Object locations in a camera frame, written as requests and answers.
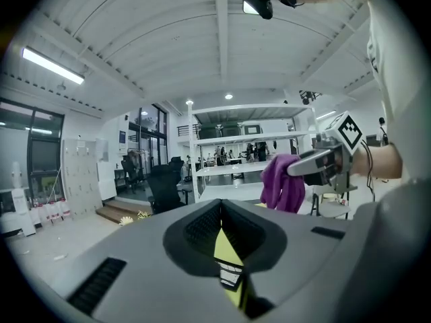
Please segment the grey metal locker cabinet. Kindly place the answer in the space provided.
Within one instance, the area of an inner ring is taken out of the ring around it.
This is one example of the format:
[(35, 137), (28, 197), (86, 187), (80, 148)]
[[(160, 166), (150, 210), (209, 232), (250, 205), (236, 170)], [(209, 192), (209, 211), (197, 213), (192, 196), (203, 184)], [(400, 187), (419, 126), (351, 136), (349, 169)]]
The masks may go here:
[(98, 186), (96, 143), (64, 139), (61, 161), (63, 187), (72, 218), (81, 219), (95, 214), (102, 206)]

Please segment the person's right forearm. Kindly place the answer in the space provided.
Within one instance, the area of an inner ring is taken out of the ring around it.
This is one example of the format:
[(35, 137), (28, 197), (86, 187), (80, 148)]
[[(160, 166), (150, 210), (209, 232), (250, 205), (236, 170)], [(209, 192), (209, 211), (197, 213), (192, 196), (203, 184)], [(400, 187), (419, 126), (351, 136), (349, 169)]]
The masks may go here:
[(351, 173), (367, 176), (369, 171), (377, 178), (400, 179), (403, 161), (396, 147), (392, 144), (369, 148), (360, 146), (353, 156)]

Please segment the wooden step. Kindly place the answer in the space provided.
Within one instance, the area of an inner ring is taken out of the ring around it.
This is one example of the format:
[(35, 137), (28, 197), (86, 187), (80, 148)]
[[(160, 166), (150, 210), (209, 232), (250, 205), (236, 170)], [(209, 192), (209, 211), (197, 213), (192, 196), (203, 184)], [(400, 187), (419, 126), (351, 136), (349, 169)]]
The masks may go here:
[(96, 214), (118, 224), (123, 213), (137, 213), (138, 210), (145, 211), (146, 206), (112, 199), (104, 202), (100, 208), (96, 209)]

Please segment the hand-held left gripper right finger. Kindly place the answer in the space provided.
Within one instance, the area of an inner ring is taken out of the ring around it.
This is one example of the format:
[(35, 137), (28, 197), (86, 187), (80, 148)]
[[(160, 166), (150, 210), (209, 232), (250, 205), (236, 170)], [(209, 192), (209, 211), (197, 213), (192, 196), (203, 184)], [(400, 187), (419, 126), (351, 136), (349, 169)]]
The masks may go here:
[(221, 225), (243, 263), (243, 309), (229, 303), (220, 323), (339, 323), (339, 247), (349, 220), (277, 212), (222, 200)]

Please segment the black framed glass door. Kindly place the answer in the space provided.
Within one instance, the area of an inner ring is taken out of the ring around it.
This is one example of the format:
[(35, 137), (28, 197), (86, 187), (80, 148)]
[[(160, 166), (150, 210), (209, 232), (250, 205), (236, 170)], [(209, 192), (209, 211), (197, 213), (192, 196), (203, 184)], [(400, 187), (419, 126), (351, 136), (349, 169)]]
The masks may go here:
[(168, 163), (168, 114), (157, 104), (147, 104), (129, 112), (128, 152), (138, 174), (146, 179), (155, 166)]

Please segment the dark framed window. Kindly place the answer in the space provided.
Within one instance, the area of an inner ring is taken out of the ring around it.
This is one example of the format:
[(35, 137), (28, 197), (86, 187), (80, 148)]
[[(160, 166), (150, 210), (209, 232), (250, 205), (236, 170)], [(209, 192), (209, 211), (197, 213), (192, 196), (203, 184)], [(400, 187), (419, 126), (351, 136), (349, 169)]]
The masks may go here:
[(64, 116), (0, 98), (0, 190), (13, 188), (13, 164), (32, 194), (50, 189), (60, 169)]

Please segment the dark storage crate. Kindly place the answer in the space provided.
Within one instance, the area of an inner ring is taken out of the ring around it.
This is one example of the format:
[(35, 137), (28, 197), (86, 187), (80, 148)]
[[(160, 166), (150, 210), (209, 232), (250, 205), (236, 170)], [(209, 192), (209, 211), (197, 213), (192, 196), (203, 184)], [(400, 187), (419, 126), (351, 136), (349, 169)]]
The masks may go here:
[(237, 122), (227, 122), (221, 125), (220, 133), (222, 137), (235, 137), (241, 135), (241, 129)]
[(217, 124), (201, 124), (198, 131), (199, 140), (221, 137), (220, 128)]

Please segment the black office chair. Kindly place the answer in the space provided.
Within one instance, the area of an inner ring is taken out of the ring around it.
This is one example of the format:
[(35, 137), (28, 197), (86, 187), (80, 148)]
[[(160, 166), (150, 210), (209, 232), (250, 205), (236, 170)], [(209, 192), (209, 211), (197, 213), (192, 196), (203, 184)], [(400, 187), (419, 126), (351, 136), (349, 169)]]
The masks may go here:
[(170, 165), (154, 166), (146, 178), (148, 201), (154, 215), (165, 213), (189, 203), (189, 191), (177, 187), (179, 172)]
[(123, 156), (123, 160), (121, 161), (121, 165), (126, 177), (126, 183), (130, 186), (133, 194), (136, 193), (137, 185), (144, 181), (141, 170), (133, 162), (134, 155), (135, 154), (133, 152), (128, 153), (127, 155)]

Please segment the purple cleaning cloth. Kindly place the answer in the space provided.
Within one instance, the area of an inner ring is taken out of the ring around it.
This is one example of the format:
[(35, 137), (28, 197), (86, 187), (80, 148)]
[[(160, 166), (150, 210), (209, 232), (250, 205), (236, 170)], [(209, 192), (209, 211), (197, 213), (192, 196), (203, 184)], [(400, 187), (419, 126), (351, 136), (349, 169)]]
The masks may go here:
[(276, 155), (261, 172), (263, 190), (261, 203), (269, 209), (297, 213), (304, 201), (305, 183), (302, 176), (290, 176), (287, 169), (300, 158), (297, 155)]

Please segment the black ceiling spotlight rig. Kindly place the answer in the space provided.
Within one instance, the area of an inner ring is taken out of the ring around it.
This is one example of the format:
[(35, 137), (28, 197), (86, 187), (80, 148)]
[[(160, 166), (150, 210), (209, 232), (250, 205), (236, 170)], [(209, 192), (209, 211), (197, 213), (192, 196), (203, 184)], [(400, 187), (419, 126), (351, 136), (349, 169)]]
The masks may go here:
[(319, 96), (321, 96), (321, 93), (305, 90), (300, 90), (299, 94), (304, 105), (309, 105), (311, 102), (314, 102)]

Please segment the white water dispenser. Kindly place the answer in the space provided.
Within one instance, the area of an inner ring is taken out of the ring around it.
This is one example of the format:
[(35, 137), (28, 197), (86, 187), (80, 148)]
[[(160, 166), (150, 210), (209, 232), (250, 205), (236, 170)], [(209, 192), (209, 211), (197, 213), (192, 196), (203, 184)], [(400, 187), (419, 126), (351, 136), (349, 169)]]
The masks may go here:
[(21, 231), (25, 236), (34, 235), (36, 228), (28, 208), (28, 201), (22, 186), (22, 171), (17, 161), (12, 163), (11, 183), (13, 188), (10, 193), (15, 211), (6, 213), (5, 217), (0, 217), (0, 233)]

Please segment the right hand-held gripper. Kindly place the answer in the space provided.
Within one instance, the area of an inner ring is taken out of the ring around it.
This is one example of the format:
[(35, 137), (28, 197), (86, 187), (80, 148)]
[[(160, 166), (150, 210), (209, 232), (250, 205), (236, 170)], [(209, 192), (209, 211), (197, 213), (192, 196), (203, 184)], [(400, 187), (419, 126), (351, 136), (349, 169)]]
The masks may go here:
[(362, 131), (346, 111), (316, 136), (315, 148), (290, 164), (287, 174), (304, 176), (308, 186), (327, 185), (343, 194), (349, 190), (353, 156), (362, 139)]

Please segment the white metal shelf rack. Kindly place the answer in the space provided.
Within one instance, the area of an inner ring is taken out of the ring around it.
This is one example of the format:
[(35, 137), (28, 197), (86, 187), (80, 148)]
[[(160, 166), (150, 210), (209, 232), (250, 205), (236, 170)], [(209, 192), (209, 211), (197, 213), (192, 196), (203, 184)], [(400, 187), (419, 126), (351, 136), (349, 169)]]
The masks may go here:
[[(309, 123), (316, 121), (312, 106), (303, 104), (242, 104), (194, 109), (188, 105), (189, 155), (193, 193), (196, 202), (212, 199), (255, 201), (261, 196), (260, 173), (281, 153), (300, 153), (311, 132)], [(201, 124), (227, 122), (260, 124), (262, 133), (199, 140)], [(259, 161), (255, 151), (258, 142), (269, 148), (266, 161)]]

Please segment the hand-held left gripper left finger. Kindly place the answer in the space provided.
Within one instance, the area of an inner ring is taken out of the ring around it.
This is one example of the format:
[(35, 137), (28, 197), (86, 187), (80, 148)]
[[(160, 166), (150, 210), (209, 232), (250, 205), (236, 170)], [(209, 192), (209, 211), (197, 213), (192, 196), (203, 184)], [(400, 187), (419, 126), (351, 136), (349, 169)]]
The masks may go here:
[[(168, 227), (203, 206), (188, 205), (118, 228), (66, 266), (51, 286), (34, 279), (35, 292), (66, 323), (247, 322), (217, 277), (187, 274), (163, 247)], [(122, 260), (125, 267), (92, 313), (85, 314), (68, 299), (107, 258)]]

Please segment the person's light shirt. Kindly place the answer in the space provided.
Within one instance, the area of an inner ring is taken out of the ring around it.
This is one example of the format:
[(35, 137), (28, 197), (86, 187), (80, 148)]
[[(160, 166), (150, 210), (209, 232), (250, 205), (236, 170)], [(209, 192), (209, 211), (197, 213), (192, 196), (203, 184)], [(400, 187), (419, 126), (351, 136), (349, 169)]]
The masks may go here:
[(403, 161), (400, 179), (431, 178), (431, 60), (393, 0), (368, 5), (368, 55), (383, 96), (389, 144)]

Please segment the yellow orange flower bouquet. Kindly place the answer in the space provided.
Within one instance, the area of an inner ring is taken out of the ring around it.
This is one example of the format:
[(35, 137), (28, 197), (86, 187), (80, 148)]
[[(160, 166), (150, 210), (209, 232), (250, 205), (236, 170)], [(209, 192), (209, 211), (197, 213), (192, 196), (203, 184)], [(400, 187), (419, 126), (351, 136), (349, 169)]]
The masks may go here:
[(120, 221), (118, 222), (118, 225), (119, 226), (129, 225), (135, 221), (147, 219), (152, 215), (153, 215), (152, 213), (148, 213), (147, 211), (140, 211), (140, 210), (138, 210), (137, 213), (126, 212), (122, 214)]

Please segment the row of red-capped water jugs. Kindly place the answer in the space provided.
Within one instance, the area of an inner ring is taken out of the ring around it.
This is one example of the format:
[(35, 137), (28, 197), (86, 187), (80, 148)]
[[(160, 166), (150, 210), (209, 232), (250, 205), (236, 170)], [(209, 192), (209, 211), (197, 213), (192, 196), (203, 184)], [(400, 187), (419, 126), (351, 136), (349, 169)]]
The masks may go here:
[(29, 211), (35, 227), (46, 227), (70, 218), (71, 211), (67, 201), (60, 199), (47, 204), (37, 203)]

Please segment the grey plastic chair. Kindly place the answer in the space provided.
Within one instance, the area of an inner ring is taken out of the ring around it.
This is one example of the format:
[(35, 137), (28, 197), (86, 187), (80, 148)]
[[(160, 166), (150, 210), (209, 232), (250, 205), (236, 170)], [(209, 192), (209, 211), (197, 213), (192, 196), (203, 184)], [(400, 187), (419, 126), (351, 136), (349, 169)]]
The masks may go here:
[(310, 216), (347, 220), (351, 212), (349, 195), (313, 194)]

